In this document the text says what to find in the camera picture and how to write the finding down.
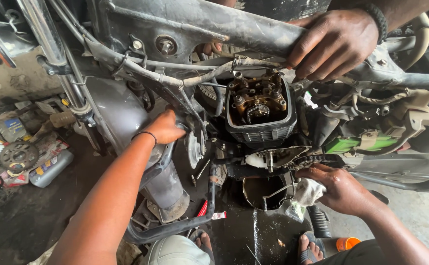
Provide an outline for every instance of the rag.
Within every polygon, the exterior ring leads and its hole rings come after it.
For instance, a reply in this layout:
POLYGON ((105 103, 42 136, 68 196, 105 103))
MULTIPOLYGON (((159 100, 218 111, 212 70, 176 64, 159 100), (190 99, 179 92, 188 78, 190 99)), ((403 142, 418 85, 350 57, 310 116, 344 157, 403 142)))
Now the rag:
POLYGON ((326 187, 321 183, 313 179, 301 178, 296 187, 293 200, 297 201, 300 206, 311 206, 317 199, 322 197, 325 192, 326 187))

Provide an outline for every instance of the black bracelet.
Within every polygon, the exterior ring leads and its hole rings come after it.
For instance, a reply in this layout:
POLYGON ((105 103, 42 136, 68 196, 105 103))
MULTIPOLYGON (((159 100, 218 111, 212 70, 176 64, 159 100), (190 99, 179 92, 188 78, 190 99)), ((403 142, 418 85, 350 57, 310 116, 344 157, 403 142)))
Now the black bracelet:
POLYGON ((137 134, 135 134, 135 135, 131 138, 131 141, 134 139, 134 137, 138 136, 138 135, 139 135, 139 134, 141 134, 141 133, 148 133, 148 134, 152 135, 152 137, 154 137, 155 144, 154 144, 154 147, 152 147, 152 149, 154 149, 154 148, 155 148, 155 146, 157 145, 157 138, 156 138, 156 137, 155 137, 155 135, 154 135, 153 133, 151 133, 151 132, 148 132, 148 131, 138 132, 137 134))
POLYGON ((388 22, 383 12, 374 4, 369 2, 358 2, 352 6, 353 9, 362 9, 375 21, 378 27, 378 42, 380 45, 388 36, 388 22))

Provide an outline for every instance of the sandal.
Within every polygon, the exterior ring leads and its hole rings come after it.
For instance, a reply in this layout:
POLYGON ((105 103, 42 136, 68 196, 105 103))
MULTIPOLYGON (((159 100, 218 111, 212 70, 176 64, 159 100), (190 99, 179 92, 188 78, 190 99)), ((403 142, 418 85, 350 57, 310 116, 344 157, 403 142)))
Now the sandal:
MULTIPOLYGON (((195 231, 193 231, 193 233, 191 233, 190 237, 188 239, 190 239, 193 243, 196 242, 196 239, 201 237, 201 235, 203 233, 206 233, 203 229, 196 229, 195 231)), ((213 251, 211 251, 207 246, 205 246, 203 243, 201 243, 201 247, 200 249, 205 252, 206 254, 208 254, 208 256, 210 256, 210 259, 214 262, 214 255, 213 255, 213 251)))
MULTIPOLYGON (((325 252, 324 243, 322 242, 322 240, 316 238, 314 236, 314 233, 311 231, 308 231, 308 232, 304 233, 303 235, 305 235, 308 238, 309 242, 313 242, 314 244, 316 244, 319 247, 319 250, 322 251, 324 258, 326 258, 326 252, 325 252)), ((309 246, 305 251, 301 252, 298 255, 298 265, 301 265, 306 260, 310 260, 313 263, 318 262, 318 260, 316 259, 316 257, 312 253, 312 250, 309 246)))

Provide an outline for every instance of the motorcycle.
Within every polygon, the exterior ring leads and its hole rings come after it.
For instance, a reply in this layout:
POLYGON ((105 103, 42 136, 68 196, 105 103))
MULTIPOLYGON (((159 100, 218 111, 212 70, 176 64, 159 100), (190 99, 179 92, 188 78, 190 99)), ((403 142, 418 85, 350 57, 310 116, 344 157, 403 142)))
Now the motorcycle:
POLYGON ((282 70, 306 29, 207 1, 0 3, 0 57, 16 67, 13 57, 41 45, 38 63, 59 78, 96 151, 108 153, 109 143, 122 153, 150 123, 155 93, 175 107, 187 131, 191 167, 212 157, 206 214, 177 221, 189 196, 171 160, 175 143, 154 148, 140 189, 165 225, 141 231, 129 221, 129 242, 154 242, 211 220, 216 186, 226 176, 267 178, 323 163, 369 182, 429 192, 425 13, 409 36, 386 39, 355 69, 320 83, 292 82, 282 70), (194 53, 213 42, 245 50, 194 53))

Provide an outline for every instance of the gray shorts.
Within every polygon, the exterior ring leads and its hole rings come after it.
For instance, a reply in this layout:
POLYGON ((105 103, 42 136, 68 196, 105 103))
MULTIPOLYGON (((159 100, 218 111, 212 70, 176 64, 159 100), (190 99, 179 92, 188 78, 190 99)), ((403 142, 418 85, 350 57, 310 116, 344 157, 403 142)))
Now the gray shorts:
MULTIPOLYGON (((145 257, 147 265, 214 265, 210 256, 183 236, 170 236, 156 241, 145 257)), ((315 265, 386 265, 375 239, 357 244, 351 250, 337 253, 315 265)))

